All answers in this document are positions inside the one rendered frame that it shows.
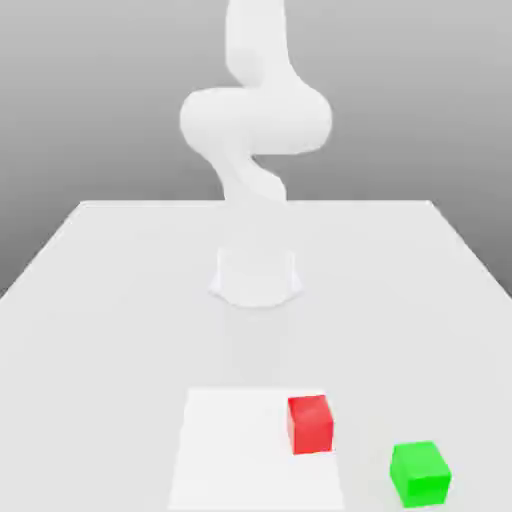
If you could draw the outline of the small red cube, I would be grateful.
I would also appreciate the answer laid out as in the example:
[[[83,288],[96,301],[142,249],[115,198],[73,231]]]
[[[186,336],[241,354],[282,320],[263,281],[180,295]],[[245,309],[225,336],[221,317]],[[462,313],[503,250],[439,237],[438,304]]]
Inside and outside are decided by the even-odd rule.
[[[331,452],[334,419],[326,395],[289,397],[287,433],[294,455]]]

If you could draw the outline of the small green cube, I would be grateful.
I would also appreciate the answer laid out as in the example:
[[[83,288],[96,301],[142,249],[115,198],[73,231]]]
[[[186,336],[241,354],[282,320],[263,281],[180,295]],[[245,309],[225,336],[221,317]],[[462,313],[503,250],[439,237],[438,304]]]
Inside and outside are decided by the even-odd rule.
[[[404,508],[444,504],[452,472],[432,441],[399,443],[393,447],[390,478]]]

